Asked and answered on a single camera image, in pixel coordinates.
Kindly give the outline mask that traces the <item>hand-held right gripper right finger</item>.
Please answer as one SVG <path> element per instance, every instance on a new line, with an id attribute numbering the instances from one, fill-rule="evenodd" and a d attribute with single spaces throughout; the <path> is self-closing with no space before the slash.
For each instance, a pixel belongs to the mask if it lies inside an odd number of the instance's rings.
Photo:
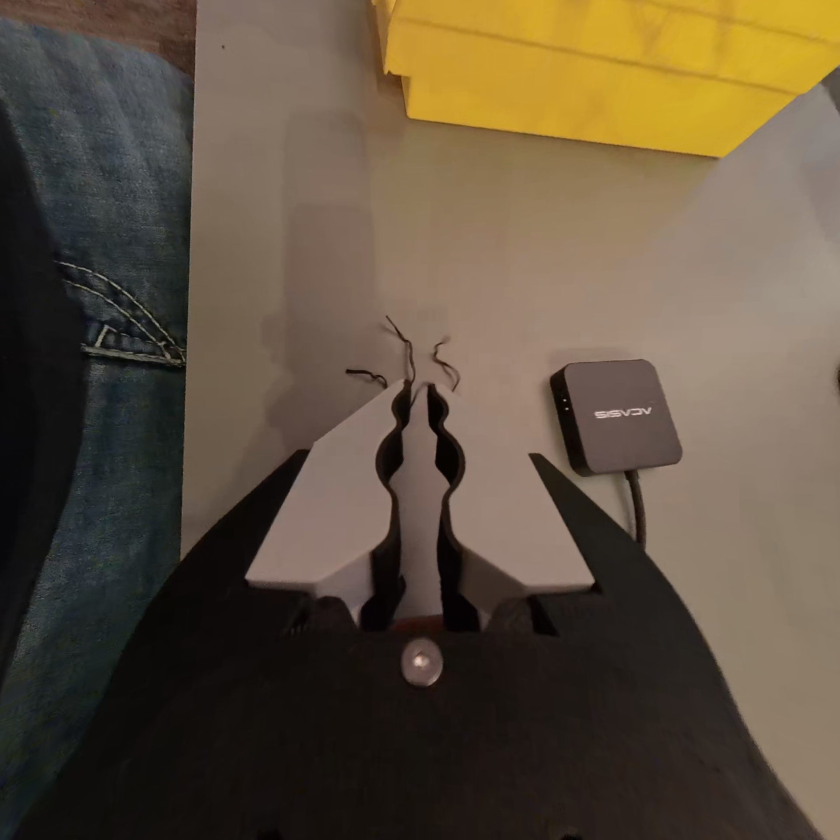
<path id="1" fill-rule="evenodd" d="M 427 388 L 427 417 L 448 483 L 437 533 L 444 627 L 478 631 L 503 602 L 589 591 L 593 574 L 525 446 L 443 386 Z"/>

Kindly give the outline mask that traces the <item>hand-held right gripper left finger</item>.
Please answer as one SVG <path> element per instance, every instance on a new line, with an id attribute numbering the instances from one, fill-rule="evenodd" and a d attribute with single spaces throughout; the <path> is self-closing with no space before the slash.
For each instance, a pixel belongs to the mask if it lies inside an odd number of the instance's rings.
<path id="1" fill-rule="evenodd" d="M 308 451 L 245 575 L 255 588 L 340 599 L 359 625 L 391 625 L 406 589 L 392 479 L 411 385 L 397 382 Z"/>

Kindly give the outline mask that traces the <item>yellow plastic bin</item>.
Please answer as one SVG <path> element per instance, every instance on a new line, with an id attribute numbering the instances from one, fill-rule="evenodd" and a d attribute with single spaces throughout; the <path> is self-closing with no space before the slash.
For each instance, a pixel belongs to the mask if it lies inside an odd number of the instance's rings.
<path id="1" fill-rule="evenodd" d="M 839 2 L 372 6 L 410 119 L 713 159 L 839 63 Z"/>

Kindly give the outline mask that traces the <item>dark adapter hub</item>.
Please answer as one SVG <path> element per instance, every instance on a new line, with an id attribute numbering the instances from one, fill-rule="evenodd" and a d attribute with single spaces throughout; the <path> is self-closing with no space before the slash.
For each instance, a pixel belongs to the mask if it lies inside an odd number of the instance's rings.
<path id="1" fill-rule="evenodd" d="M 678 464 L 683 457 L 655 367 L 573 362 L 549 378 L 572 470 L 583 477 Z"/>

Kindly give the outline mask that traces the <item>person's blue jeans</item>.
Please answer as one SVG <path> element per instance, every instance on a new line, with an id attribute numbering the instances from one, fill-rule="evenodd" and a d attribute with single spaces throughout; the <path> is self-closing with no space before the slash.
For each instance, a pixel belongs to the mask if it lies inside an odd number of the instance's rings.
<path id="1" fill-rule="evenodd" d="M 69 496 L 2 682 L 2 838 L 78 750 L 180 559 L 194 83 L 135 45 L 2 12 L 2 111 L 83 322 Z"/>

